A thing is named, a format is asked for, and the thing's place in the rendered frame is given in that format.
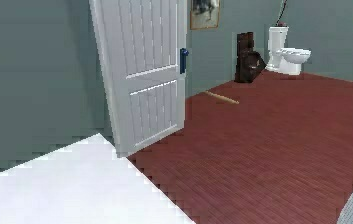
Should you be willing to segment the white panelled room door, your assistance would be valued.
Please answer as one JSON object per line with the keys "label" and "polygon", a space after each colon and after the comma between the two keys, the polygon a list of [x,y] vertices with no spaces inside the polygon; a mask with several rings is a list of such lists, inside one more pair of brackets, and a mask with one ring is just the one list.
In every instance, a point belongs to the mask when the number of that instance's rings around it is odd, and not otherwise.
{"label": "white panelled room door", "polygon": [[89,0],[119,157],[184,128],[187,0]]}

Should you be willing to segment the tan wooden stick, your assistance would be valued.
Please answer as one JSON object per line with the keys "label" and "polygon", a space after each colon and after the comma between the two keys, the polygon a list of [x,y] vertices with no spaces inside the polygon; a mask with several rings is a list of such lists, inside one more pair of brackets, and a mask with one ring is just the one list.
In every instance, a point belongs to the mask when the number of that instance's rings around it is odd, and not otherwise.
{"label": "tan wooden stick", "polygon": [[210,92],[210,91],[205,91],[204,93],[207,94],[207,95],[209,95],[209,96],[212,96],[212,97],[214,97],[214,98],[216,98],[216,99],[219,99],[219,100],[222,100],[222,101],[231,103],[231,104],[239,104],[239,101],[233,100],[233,99],[228,98],[228,97],[226,97],[226,96],[222,96],[222,95],[219,95],[219,94]]}

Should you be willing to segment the white toilet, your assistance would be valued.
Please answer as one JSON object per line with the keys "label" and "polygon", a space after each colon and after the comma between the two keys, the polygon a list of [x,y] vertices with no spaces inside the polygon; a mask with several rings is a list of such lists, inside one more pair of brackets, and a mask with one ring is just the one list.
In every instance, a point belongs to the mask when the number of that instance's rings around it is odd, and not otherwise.
{"label": "white toilet", "polygon": [[308,49],[286,47],[285,42],[288,30],[287,26],[269,28],[269,60],[266,70],[297,76],[302,71],[302,65],[310,58],[311,51]]}

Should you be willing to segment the black plunger with red cup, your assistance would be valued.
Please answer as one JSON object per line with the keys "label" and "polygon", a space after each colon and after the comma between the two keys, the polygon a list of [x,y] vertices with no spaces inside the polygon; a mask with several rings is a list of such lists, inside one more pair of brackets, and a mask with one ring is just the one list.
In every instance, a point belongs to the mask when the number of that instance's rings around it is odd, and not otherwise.
{"label": "black plunger with red cup", "polygon": [[275,26],[276,26],[276,27],[285,26],[285,25],[283,24],[283,22],[281,21],[281,19],[282,19],[283,15],[284,15],[284,12],[285,12],[285,9],[286,9],[286,6],[287,6],[287,2],[288,2],[288,0],[282,0],[280,12],[279,12],[277,21],[276,21],[276,23],[275,23]]}

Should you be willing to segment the wood framed wall picture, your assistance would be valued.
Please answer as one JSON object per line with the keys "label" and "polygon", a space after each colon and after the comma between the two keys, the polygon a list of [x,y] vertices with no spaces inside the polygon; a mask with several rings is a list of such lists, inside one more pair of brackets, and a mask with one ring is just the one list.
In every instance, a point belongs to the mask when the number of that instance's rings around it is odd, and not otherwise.
{"label": "wood framed wall picture", "polygon": [[191,30],[217,28],[219,18],[220,0],[191,0]]}

